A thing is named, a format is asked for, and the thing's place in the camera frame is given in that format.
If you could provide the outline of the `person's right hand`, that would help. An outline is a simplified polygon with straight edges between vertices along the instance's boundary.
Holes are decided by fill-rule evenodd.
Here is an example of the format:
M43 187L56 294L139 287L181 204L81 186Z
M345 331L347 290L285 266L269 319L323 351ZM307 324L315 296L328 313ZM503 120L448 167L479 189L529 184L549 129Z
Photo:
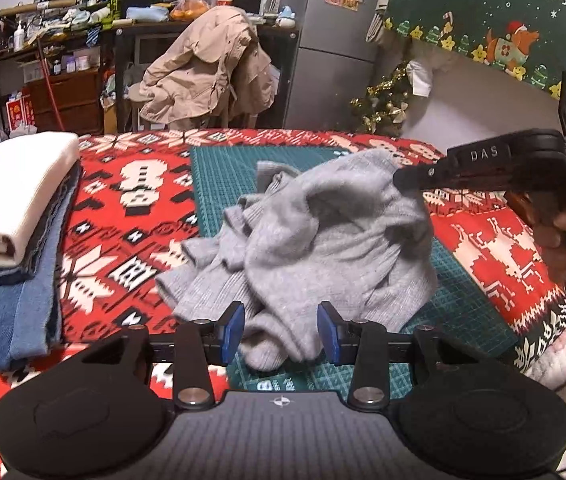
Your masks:
M516 214L532 229L541 258L548 267L550 279L559 285L566 284L566 209L552 220L543 221L540 212L525 194L506 192L505 199Z

